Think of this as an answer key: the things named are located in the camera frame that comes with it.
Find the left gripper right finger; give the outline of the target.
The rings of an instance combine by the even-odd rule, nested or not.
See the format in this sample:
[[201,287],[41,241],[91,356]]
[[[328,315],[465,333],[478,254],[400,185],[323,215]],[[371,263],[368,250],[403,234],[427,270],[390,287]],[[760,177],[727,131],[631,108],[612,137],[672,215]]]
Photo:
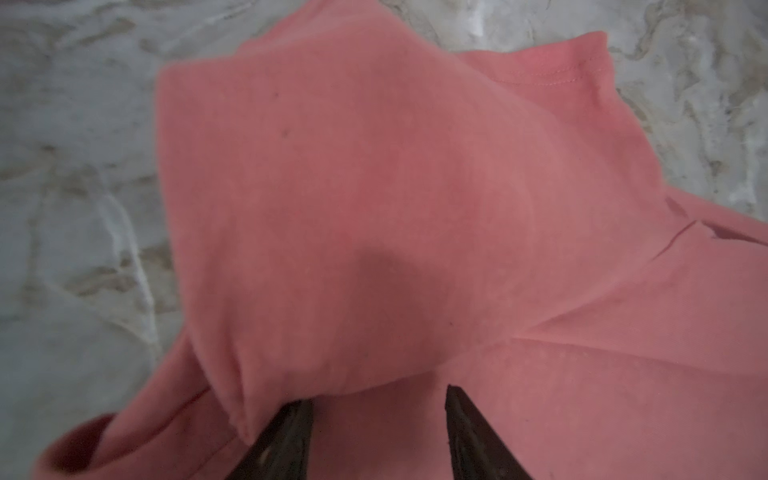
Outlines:
[[445,410],[454,479],[533,479],[461,387],[447,387]]

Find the red pink t-shirt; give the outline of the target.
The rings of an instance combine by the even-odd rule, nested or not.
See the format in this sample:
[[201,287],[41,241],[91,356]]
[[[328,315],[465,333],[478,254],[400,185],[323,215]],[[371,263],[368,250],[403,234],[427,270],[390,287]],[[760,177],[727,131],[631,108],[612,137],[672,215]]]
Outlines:
[[462,386],[536,478],[767,475],[767,227],[668,185],[595,32],[452,54],[311,1],[155,83],[184,324],[37,479],[448,479]]

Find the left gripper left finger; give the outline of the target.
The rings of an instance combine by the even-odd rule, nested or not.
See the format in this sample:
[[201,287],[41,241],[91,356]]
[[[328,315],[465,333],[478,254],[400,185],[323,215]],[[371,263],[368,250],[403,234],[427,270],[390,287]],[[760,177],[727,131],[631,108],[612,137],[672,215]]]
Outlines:
[[226,480],[305,480],[313,427],[313,402],[284,405]]

